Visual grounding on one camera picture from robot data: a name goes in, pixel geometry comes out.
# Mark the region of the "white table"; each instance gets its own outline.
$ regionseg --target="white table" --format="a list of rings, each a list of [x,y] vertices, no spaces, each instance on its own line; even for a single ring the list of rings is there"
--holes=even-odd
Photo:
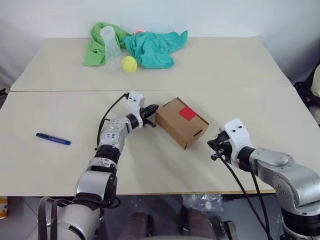
[[[11,92],[0,110],[0,195],[72,196],[94,156],[99,121],[122,91]],[[210,126],[183,150],[160,126],[136,129],[125,142],[118,165],[118,194],[232,193],[239,187],[226,167],[212,161],[207,141],[239,117],[255,147],[290,154],[320,174],[320,130],[292,87],[243,87],[143,91],[145,104],[180,97]],[[110,117],[127,114],[126,101]],[[43,132],[70,146],[36,137]],[[236,169],[247,190],[251,176]],[[260,182],[260,188],[270,187]]]
[[[84,66],[88,39],[47,39],[11,91],[224,90],[289,87],[258,37],[189,38],[170,69],[139,67],[128,75],[108,65]]]

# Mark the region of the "tennis ball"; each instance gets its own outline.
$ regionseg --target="tennis ball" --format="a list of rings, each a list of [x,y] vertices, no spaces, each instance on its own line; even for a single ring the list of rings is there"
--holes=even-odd
[[[137,70],[137,61],[132,56],[125,56],[122,59],[122,68],[127,73],[133,73]]]

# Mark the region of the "black cable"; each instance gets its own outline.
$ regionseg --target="black cable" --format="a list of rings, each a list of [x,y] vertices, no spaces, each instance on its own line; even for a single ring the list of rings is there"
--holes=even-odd
[[[268,240],[271,240],[271,236],[270,236],[270,226],[269,226],[269,219],[268,219],[268,214],[267,214],[267,209],[266,209],[266,205],[265,205],[265,202],[262,198],[262,195],[261,195],[261,192],[260,192],[260,189],[259,189],[259,185],[257,183],[257,179],[256,179],[256,176],[254,174],[254,172],[251,170],[250,171],[251,173],[251,176],[252,176],[252,179],[253,179],[253,182],[254,182],[254,186],[255,186],[255,190],[258,194],[258,197],[259,197],[259,200],[260,200],[260,203],[261,203],[261,207],[262,207],[262,210],[263,210],[263,215],[264,215],[264,221],[265,221],[265,228],[266,228],[266,235],[268,237]]]
[[[118,201],[118,203],[116,205],[112,205],[112,206],[108,207],[108,209],[115,209],[120,206],[120,204],[121,204],[120,199],[118,197],[115,197],[115,199]]]
[[[46,202],[53,202],[51,197],[43,197],[39,202],[38,208],[38,240],[48,240],[47,235],[47,215],[46,215]]]
[[[96,147],[99,147],[99,143],[100,143],[100,133],[102,130],[102,127],[104,126],[104,122],[105,120],[109,121],[110,119],[107,119],[106,116],[108,115],[108,113],[111,111],[111,109],[124,97],[128,97],[128,93],[124,93],[121,97],[118,98],[117,101],[115,101],[111,107],[109,107],[109,109],[106,111],[106,113],[103,115],[101,121],[100,121],[100,125],[99,125],[99,129],[98,129],[98,135],[96,136]]]
[[[58,205],[64,204],[69,205],[70,202],[63,198],[59,198],[53,201],[51,206],[51,228],[50,228],[50,240],[57,240],[58,239]]]
[[[242,190],[242,192],[243,192],[243,194],[244,194],[247,202],[249,203],[249,205],[250,205],[250,207],[251,207],[251,209],[252,209],[255,217],[256,217],[257,220],[259,221],[259,223],[260,223],[261,227],[263,228],[263,230],[265,231],[265,233],[268,235],[268,231],[267,231],[264,223],[262,222],[261,218],[259,217],[259,215],[258,215],[255,207],[253,206],[253,204],[252,204],[252,202],[251,202],[251,200],[250,200],[250,197],[248,196],[245,188],[242,186],[242,184],[241,184],[240,180],[238,179],[237,175],[236,175],[235,172],[232,170],[232,168],[229,166],[229,164],[226,162],[226,160],[224,160],[224,159],[222,158],[222,156],[221,156],[221,154],[220,154],[220,152],[219,152],[219,150],[218,150],[217,144],[214,144],[214,145],[215,145],[215,146],[214,146],[213,150],[215,151],[215,153],[218,155],[218,157],[220,158],[220,160],[221,160],[221,161],[223,162],[223,164],[228,168],[228,170],[230,171],[230,173],[231,173],[232,176],[234,177],[236,183],[237,183],[237,184],[239,185],[239,187],[241,188],[241,190]]]

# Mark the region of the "towel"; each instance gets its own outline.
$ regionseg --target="towel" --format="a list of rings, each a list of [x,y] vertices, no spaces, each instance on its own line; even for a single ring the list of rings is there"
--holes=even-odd
[[[86,66],[100,66],[106,63],[105,58],[105,41],[100,36],[100,30],[106,26],[111,26],[115,32],[115,39],[120,48],[125,48],[125,44],[123,43],[123,38],[126,36],[131,36],[130,33],[124,31],[120,27],[108,24],[105,22],[98,22],[91,29],[91,39],[86,45],[85,49],[85,61],[84,65]]]
[[[171,53],[180,50],[186,44],[188,31],[179,35],[170,33],[140,32],[122,39],[125,48],[135,60],[146,69],[168,69],[175,62]]]

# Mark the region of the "cardboard box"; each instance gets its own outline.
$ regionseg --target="cardboard box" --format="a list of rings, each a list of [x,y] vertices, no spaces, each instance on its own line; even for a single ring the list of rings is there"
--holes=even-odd
[[[209,123],[180,98],[160,107],[155,121],[183,148],[189,148],[207,130]]]

